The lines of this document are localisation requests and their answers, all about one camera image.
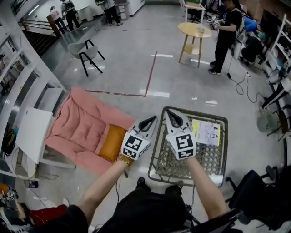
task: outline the book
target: book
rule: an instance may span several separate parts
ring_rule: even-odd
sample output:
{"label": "book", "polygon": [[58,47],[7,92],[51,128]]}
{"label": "book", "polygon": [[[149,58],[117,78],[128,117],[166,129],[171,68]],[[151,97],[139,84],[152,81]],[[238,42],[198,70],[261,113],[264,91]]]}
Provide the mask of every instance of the book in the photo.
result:
{"label": "book", "polygon": [[193,132],[196,142],[219,146],[220,141],[220,125],[212,122],[192,120]]}

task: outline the forearm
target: forearm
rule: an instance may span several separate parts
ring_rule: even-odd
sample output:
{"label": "forearm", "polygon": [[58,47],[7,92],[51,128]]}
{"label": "forearm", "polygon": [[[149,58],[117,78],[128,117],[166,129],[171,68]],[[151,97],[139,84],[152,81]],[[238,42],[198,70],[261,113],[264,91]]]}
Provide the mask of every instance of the forearm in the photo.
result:
{"label": "forearm", "polygon": [[88,225],[90,225],[92,221],[96,208],[112,189],[125,168],[126,165],[118,160],[86,190],[78,206],[84,212]]}
{"label": "forearm", "polygon": [[227,207],[222,193],[205,173],[197,159],[188,158],[187,165],[208,218],[212,219],[226,212]]}

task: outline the pink cushion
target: pink cushion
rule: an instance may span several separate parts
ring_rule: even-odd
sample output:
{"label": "pink cushion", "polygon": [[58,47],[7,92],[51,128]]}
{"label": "pink cushion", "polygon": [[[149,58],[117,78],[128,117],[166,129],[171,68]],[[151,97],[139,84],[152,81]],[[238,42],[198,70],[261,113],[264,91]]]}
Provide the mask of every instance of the pink cushion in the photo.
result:
{"label": "pink cushion", "polygon": [[72,88],[58,110],[46,144],[77,165],[101,174],[111,163],[98,156],[110,124],[128,130],[135,118],[106,105],[90,93]]}

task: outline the chair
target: chair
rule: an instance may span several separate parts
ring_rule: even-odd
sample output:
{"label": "chair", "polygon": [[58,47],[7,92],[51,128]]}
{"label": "chair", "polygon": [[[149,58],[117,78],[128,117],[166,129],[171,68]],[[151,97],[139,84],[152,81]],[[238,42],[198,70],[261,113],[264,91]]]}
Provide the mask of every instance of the chair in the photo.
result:
{"label": "chair", "polygon": [[[239,217],[242,224],[247,225],[251,220],[256,219],[263,222],[270,230],[277,230],[284,222],[291,219],[289,178],[280,180],[281,176],[279,178],[276,167],[267,166],[266,172],[267,174],[259,176],[254,170],[250,170],[239,186],[236,186],[230,177],[226,177],[226,182],[230,182],[235,191],[226,202],[229,202],[230,209],[236,208],[243,212]],[[274,183],[263,182],[262,179],[266,177]]]}
{"label": "chair", "polygon": [[[90,42],[90,44],[93,46],[92,48],[88,48],[88,42]],[[85,52],[80,52],[79,51],[84,48],[86,46],[86,51]],[[103,73],[98,66],[94,63],[94,61],[92,61],[92,59],[94,57],[97,56],[97,53],[99,53],[99,55],[103,58],[103,60],[105,60],[104,56],[102,56],[102,54],[99,52],[98,47],[95,46],[91,40],[86,40],[85,42],[82,43],[71,43],[68,45],[68,50],[70,51],[70,53],[78,59],[81,59],[82,65],[84,67],[84,70],[86,72],[87,77],[88,72],[86,70],[86,66],[85,66],[85,61],[90,61],[90,64],[93,64],[93,66],[95,66],[97,68],[97,70],[99,70],[100,73]]]}

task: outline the gray chair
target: gray chair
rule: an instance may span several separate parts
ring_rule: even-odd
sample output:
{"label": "gray chair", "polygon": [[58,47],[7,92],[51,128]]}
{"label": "gray chair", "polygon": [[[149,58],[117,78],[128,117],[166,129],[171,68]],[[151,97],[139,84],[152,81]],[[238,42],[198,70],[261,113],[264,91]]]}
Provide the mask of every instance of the gray chair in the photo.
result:
{"label": "gray chair", "polygon": [[[88,42],[90,42],[90,44],[92,45],[92,48],[88,48]],[[86,46],[86,51],[85,52],[80,52],[79,51],[84,48]],[[94,57],[97,56],[97,53],[99,53],[99,55],[103,58],[103,60],[105,60],[104,56],[102,56],[102,54],[98,51],[98,47],[95,46],[91,40],[86,40],[85,42],[82,43],[72,43],[68,45],[68,50],[70,51],[70,53],[78,59],[81,59],[82,65],[84,67],[84,70],[86,72],[87,77],[88,72],[86,70],[86,66],[85,66],[85,61],[90,61],[90,64],[93,64],[93,66],[95,66],[100,73],[103,73],[98,66],[92,61],[92,59]]]}

